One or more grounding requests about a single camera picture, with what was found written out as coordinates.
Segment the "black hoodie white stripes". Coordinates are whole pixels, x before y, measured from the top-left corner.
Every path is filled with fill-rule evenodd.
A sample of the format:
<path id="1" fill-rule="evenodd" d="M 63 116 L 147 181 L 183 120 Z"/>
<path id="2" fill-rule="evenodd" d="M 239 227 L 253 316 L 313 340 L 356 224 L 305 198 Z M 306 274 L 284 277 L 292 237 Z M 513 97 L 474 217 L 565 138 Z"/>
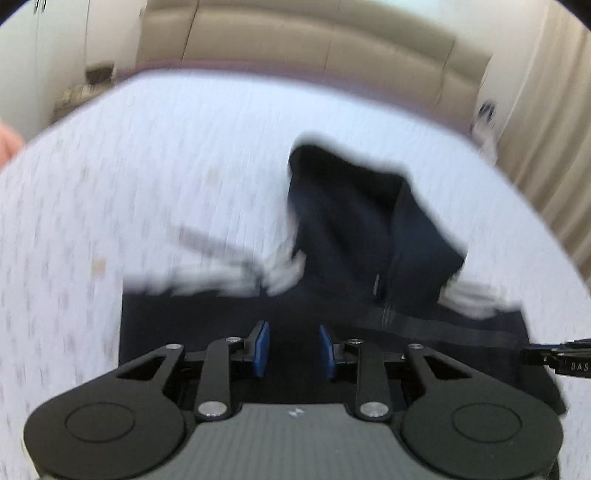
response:
<path id="1" fill-rule="evenodd" d="M 480 301 L 443 304 L 442 291 L 465 257 L 422 210 L 404 176 L 305 143 L 291 151 L 288 166 L 297 233 L 287 263 L 295 274 L 235 255 L 220 277 L 128 281 L 120 363 L 167 343 L 201 350 L 264 321 L 269 365 L 245 399 L 335 402 L 348 390 L 322 380 L 318 329 L 325 325 L 388 351 L 421 343 L 565 412 L 547 371 L 519 360 L 529 341 L 520 312 Z"/>

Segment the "beige curtain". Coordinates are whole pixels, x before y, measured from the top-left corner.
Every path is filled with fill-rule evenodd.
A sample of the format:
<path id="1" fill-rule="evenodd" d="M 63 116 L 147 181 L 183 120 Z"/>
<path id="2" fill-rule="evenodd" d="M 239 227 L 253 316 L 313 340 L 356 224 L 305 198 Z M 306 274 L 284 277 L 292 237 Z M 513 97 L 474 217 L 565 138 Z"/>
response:
<path id="1" fill-rule="evenodd" d="M 532 68 L 499 143 L 499 167 L 590 269 L 590 31 L 548 4 Z"/>

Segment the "bed with floral sheet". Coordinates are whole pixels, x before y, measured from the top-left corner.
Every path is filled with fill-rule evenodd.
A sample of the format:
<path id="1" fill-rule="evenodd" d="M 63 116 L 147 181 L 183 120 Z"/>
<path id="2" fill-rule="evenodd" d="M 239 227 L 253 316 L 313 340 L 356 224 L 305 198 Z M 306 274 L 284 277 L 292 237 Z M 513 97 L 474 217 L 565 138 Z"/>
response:
<path id="1" fill-rule="evenodd" d="M 462 279 L 519 307 L 541 343 L 590 333 L 590 294 L 519 192 L 466 137 L 335 89 L 212 71 L 133 77 L 1 173 L 1 475 L 31 479 L 42 401 L 117 362 L 122 281 L 206 271 L 185 226 L 235 256 L 290 247 L 287 158 L 315 140 L 398 171 L 468 251 Z"/>

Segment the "white tote bag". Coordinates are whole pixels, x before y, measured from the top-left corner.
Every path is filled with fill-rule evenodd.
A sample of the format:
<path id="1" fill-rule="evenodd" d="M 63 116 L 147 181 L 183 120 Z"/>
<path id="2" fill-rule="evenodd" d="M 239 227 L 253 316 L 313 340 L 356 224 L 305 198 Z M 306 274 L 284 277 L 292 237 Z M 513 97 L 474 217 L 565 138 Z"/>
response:
<path id="1" fill-rule="evenodd" d="M 498 161 L 498 136 L 495 128 L 496 103 L 485 101 L 479 108 L 470 127 L 472 139 L 480 154 L 492 165 Z"/>

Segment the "pink folded blanket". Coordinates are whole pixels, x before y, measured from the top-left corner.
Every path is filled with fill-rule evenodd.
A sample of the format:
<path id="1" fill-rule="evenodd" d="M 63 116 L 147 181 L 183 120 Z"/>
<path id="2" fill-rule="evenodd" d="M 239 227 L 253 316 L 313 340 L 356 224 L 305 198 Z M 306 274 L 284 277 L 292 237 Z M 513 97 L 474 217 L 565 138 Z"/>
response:
<path id="1" fill-rule="evenodd" d="M 25 146 L 21 135 L 9 125 L 0 122 L 0 167 L 4 168 Z"/>

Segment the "left bedside table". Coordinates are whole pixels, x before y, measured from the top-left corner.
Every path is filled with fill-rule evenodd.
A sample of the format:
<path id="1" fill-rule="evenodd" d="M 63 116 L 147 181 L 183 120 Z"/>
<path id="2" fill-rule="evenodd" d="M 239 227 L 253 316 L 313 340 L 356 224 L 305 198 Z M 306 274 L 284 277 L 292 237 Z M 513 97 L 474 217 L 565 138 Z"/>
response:
<path id="1" fill-rule="evenodd" d="M 80 84 L 66 89 L 54 102 L 51 123 L 54 124 L 82 105 L 94 100 L 115 86 L 115 82 Z"/>

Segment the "brown patterned bag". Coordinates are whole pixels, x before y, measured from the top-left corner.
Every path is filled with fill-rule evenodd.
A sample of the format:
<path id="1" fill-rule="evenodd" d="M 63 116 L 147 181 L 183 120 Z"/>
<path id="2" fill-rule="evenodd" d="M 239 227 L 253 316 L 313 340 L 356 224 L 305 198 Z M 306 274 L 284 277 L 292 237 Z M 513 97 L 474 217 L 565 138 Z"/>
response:
<path id="1" fill-rule="evenodd" d="M 110 83 L 112 81 L 113 72 L 113 63 L 106 62 L 90 65 L 85 69 L 86 82 L 89 85 Z"/>

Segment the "beige padded headboard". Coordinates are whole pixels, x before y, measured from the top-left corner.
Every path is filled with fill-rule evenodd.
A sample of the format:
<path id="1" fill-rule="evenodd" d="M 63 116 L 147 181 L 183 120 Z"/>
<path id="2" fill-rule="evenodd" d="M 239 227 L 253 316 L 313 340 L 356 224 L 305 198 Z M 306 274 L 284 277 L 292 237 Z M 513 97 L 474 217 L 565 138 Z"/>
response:
<path id="1" fill-rule="evenodd" d="M 328 75 L 465 129 L 490 59 L 445 28 L 377 1 L 150 1 L 136 63 Z"/>

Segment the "white wardrobe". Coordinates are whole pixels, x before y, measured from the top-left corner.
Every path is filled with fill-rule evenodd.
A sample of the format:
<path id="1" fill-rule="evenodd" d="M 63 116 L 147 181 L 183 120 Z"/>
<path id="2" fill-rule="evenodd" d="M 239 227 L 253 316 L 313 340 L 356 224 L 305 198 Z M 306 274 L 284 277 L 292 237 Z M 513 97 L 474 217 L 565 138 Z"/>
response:
<path id="1" fill-rule="evenodd" d="M 25 139 L 50 125 L 86 70 L 135 64 L 144 1 L 26 1 L 1 24 L 1 120 Z"/>

